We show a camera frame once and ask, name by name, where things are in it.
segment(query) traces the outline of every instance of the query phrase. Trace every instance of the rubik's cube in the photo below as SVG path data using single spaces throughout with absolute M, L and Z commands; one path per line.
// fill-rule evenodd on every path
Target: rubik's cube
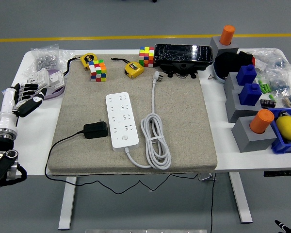
M 92 82 L 105 82 L 107 80 L 107 69 L 103 60 L 90 61 L 88 65 Z
M 154 47 L 140 47 L 139 63 L 143 67 L 153 67 Z

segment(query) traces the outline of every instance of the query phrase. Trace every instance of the yellow tape measure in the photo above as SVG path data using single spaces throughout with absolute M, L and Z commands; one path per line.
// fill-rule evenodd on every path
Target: yellow tape measure
M 137 76 L 141 75 L 145 70 L 145 68 L 142 65 L 140 65 L 138 62 L 130 62 L 124 58 L 114 58 L 114 57 L 112 57 L 111 60 L 124 61 L 125 63 L 127 63 L 127 65 L 125 66 L 124 72 L 131 79 L 134 79 Z
M 85 70 L 89 70 L 89 65 L 88 63 L 91 62 L 91 61 L 94 61 L 94 60 L 98 60 L 97 59 L 97 56 L 93 53 L 87 53 L 85 55 L 83 55 L 81 58 L 80 58 L 83 66 L 84 66 L 84 69 Z

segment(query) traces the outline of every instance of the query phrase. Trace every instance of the blue tray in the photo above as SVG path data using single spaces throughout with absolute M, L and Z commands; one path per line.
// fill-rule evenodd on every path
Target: blue tray
M 291 108 L 269 108 L 270 111 L 275 116 L 275 119 L 279 117 L 281 111 L 286 111 L 291 115 Z M 272 121 L 271 127 L 274 130 L 277 139 L 272 143 L 272 151 L 274 154 L 284 154 L 291 153 L 291 143 L 287 143 L 285 139 L 282 138 L 275 121 Z

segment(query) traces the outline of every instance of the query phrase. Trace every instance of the white cable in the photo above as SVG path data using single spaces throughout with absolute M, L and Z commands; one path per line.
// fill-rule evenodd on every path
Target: white cable
M 125 148 L 125 153 L 130 159 L 130 161 L 138 167 L 141 167 L 141 168 L 152 167 L 155 169 L 166 170 L 171 165 L 171 155 L 170 155 L 168 145 L 163 135 L 162 120 L 160 116 L 155 113 L 154 90 L 155 90 L 155 84 L 158 78 L 159 78 L 159 72 L 156 71 L 153 76 L 152 113 L 148 114 L 140 122 L 142 132 L 145 135 L 145 153 L 146 153 L 146 159 L 149 165 L 144 166 L 135 162 L 130 156 L 128 148 Z M 158 152 L 156 152 L 153 147 L 153 144 L 155 143 L 157 143 L 158 145 Z

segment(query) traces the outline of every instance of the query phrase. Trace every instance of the yellow floor line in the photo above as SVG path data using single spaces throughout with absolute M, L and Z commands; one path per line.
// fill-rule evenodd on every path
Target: yellow floor line
M 65 41 L 65 40 L 187 39 L 187 38 L 211 38 L 212 36 L 220 36 L 220 34 L 0 38 L 0 43 L 3 43 L 3 42 L 32 42 L 32 41 Z M 291 33 L 235 34 L 234 37 L 291 37 Z

